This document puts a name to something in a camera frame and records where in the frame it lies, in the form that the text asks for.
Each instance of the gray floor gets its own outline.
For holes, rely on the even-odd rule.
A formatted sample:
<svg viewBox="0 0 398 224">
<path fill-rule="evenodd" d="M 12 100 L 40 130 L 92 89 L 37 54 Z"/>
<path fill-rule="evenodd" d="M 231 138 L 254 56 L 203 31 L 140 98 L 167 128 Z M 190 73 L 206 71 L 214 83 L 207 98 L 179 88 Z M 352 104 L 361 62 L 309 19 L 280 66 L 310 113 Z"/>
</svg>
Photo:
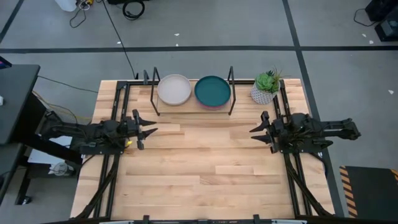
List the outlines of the gray floor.
<svg viewBox="0 0 398 224">
<path fill-rule="evenodd" d="M 302 46 L 370 46 L 381 43 L 373 27 L 353 22 L 354 11 L 370 0 L 289 0 L 298 39 Z M 0 1 L 0 30 L 16 0 Z M 138 21 L 127 21 L 116 6 L 109 13 L 126 47 L 268 45 L 293 46 L 292 36 L 279 0 L 152 0 Z M 1 49 L 120 48 L 119 39 L 102 4 L 86 12 L 87 20 L 72 29 L 75 12 L 63 12 L 52 0 L 25 0 L 3 41 Z M 369 22 L 364 13 L 358 19 Z M 286 77 L 301 78 L 294 51 L 186 51 L 128 52 L 136 72 L 160 75 L 181 73 L 188 78 L 228 74 L 253 78 L 276 66 Z M 36 63 L 40 75 L 82 88 L 97 90 L 101 80 L 132 79 L 122 52 L 2 54 L 12 63 Z M 330 148 L 333 169 L 340 165 L 398 169 L 396 128 L 398 79 L 396 51 L 304 52 L 321 119 L 351 117 L 363 136 L 357 141 L 334 139 Z M 90 117 L 94 93 L 80 92 L 38 79 L 35 91 L 47 101 Z M 388 90 L 396 91 L 391 95 Z M 23 171 L 19 171 L 0 207 L 0 223 L 42 223 L 69 217 L 76 180 L 33 180 L 29 194 L 34 201 L 15 206 Z"/>
</svg>

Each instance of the wooden tabletop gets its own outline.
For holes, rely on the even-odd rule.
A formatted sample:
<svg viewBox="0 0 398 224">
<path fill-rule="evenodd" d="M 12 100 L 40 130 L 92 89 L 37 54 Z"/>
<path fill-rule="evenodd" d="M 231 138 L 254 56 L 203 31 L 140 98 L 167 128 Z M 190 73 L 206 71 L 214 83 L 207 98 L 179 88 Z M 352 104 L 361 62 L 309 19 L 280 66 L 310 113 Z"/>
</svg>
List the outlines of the wooden tabletop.
<svg viewBox="0 0 398 224">
<path fill-rule="evenodd" d="M 110 119 L 116 82 L 101 82 L 94 123 Z M 285 84 L 292 113 L 308 113 L 301 81 L 285 79 Z M 271 119 L 275 118 L 272 103 L 258 105 L 251 99 L 251 87 L 236 85 L 231 116 L 157 116 L 149 101 L 150 86 L 132 86 L 127 115 L 138 109 L 143 119 L 157 122 L 146 128 L 158 130 L 145 141 L 145 150 L 132 144 L 121 156 L 112 219 L 142 220 L 143 215 L 150 215 L 151 220 L 250 219 L 254 214 L 293 218 L 282 154 L 271 154 L 268 145 L 250 138 L 256 135 L 249 130 L 261 122 L 261 112 L 268 111 Z M 103 156 L 95 156 L 82 168 L 71 217 L 78 215 L 96 192 L 102 161 Z M 302 164 L 308 188 L 333 213 L 322 163 L 302 154 Z M 298 200 L 303 213 L 299 190 Z"/>
</svg>

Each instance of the black metal rack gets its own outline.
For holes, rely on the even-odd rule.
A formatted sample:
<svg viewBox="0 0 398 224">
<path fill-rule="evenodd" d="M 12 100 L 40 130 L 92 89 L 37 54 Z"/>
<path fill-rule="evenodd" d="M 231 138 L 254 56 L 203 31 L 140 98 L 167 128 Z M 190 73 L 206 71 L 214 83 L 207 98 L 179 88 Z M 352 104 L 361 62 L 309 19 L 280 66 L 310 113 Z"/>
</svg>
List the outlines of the black metal rack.
<svg viewBox="0 0 398 224">
<path fill-rule="evenodd" d="M 148 79 L 149 79 L 148 73 L 147 73 L 147 71 L 144 70 L 144 83 L 147 83 Z M 232 104 L 231 104 L 231 109 L 229 110 L 229 113 L 228 113 L 228 115 L 231 115 L 232 114 L 232 110 L 234 109 L 235 101 L 236 101 L 234 68 L 232 66 L 229 68 L 228 78 L 226 79 L 226 81 L 230 85 L 232 85 L 233 101 L 232 101 Z M 155 88 L 155 85 L 159 84 L 159 82 L 160 82 L 160 76 L 159 76 L 159 73 L 157 71 L 157 68 L 154 67 L 154 74 L 152 76 L 152 89 L 150 91 L 150 102 L 152 103 L 152 106 L 154 107 L 155 112 L 156 112 L 156 114 L 158 116 L 160 116 L 160 113 L 157 110 L 157 107 L 155 106 L 155 103 L 154 103 L 154 88 Z"/>
<path fill-rule="evenodd" d="M 230 75 L 233 78 L 233 68 L 230 68 Z M 231 81 L 233 85 L 253 85 L 254 80 L 234 80 Z M 116 92 L 113 102 L 111 119 L 116 119 L 116 113 L 118 111 L 119 104 L 119 96 L 121 90 L 124 88 L 124 99 L 123 99 L 123 107 L 121 112 L 121 118 L 123 119 L 126 116 L 127 111 L 127 103 L 129 99 L 129 90 L 131 86 L 134 85 L 152 85 L 158 84 L 159 81 L 148 81 L 147 77 L 144 80 L 134 80 L 134 81 L 118 81 L 116 85 Z M 279 107 L 279 99 L 278 96 L 274 98 L 274 107 L 277 118 L 281 116 L 289 119 L 290 116 L 290 108 L 289 102 L 287 101 L 287 94 L 283 80 L 281 81 L 281 89 L 280 92 L 282 94 L 282 101 L 284 103 L 285 115 L 282 115 Z M 259 215 L 253 215 L 253 219 L 251 220 L 149 220 L 148 215 L 144 215 L 142 220 L 129 220 L 129 221 L 120 221 L 120 224 L 263 224 L 263 223 L 324 223 L 324 224 L 335 224 L 335 223 L 393 223 L 391 221 L 381 221 L 381 220 L 365 220 L 358 218 L 343 218 L 343 217 L 335 217 L 328 213 L 326 210 L 322 208 L 319 202 L 317 202 L 316 198 L 312 195 L 311 191 L 305 185 L 305 179 L 302 169 L 302 163 L 299 154 L 294 154 L 297 171 L 293 168 L 293 165 L 290 161 L 290 154 L 285 152 L 284 160 L 286 166 L 286 172 L 289 182 L 289 190 L 290 196 L 292 199 L 292 207 L 294 211 L 295 221 L 292 220 L 271 220 L 271 219 L 260 219 Z M 72 218 L 68 221 L 64 222 L 54 222 L 52 224 L 71 224 L 71 223 L 101 223 L 101 222 L 109 222 L 111 221 L 112 207 L 113 207 L 113 199 L 114 199 L 114 191 L 116 186 L 116 178 L 119 166 L 119 158 L 120 155 L 115 155 L 113 160 L 113 165 L 111 170 L 107 173 L 107 167 L 109 163 L 109 156 L 104 156 L 103 165 L 99 180 L 99 187 L 97 193 L 95 193 L 94 197 L 91 199 L 90 203 L 86 208 L 75 218 Z M 299 186 L 303 194 L 303 202 L 305 205 L 305 213 L 306 215 L 300 214 L 299 203 L 297 199 L 297 193 L 295 189 L 295 183 Z M 104 217 L 100 217 L 101 210 L 101 197 L 105 189 L 109 188 L 109 197 L 106 204 L 106 214 Z M 318 213 L 319 216 L 312 216 L 311 206 Z M 90 213 L 94 209 L 93 218 L 89 218 Z"/>
</svg>

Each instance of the plate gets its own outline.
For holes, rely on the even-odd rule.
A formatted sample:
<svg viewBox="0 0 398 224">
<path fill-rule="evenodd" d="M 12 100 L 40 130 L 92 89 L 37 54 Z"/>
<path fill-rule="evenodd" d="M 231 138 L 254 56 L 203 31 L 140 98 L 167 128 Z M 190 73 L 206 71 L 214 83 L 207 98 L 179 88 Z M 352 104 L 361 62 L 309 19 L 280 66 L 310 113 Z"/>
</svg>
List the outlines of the plate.
<svg viewBox="0 0 398 224">
<path fill-rule="evenodd" d="M 181 105 L 191 95 L 191 83 L 182 75 L 167 75 L 157 85 L 157 95 L 168 105 Z"/>
<path fill-rule="evenodd" d="M 197 82 L 195 96 L 205 108 L 216 110 L 229 101 L 231 88 L 224 79 L 211 75 Z"/>
</svg>

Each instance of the succulent plant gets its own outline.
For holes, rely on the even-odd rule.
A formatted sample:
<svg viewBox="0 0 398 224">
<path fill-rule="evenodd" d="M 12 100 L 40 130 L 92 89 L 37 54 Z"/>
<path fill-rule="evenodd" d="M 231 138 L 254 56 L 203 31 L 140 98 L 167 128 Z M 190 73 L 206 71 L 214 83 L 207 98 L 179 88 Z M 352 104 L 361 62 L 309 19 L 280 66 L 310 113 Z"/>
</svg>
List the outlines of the succulent plant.
<svg viewBox="0 0 398 224">
<path fill-rule="evenodd" d="M 259 90 L 275 93 L 279 90 L 279 80 L 281 78 L 280 72 L 277 69 L 269 70 L 266 73 L 261 73 L 256 77 L 256 85 Z"/>
</svg>

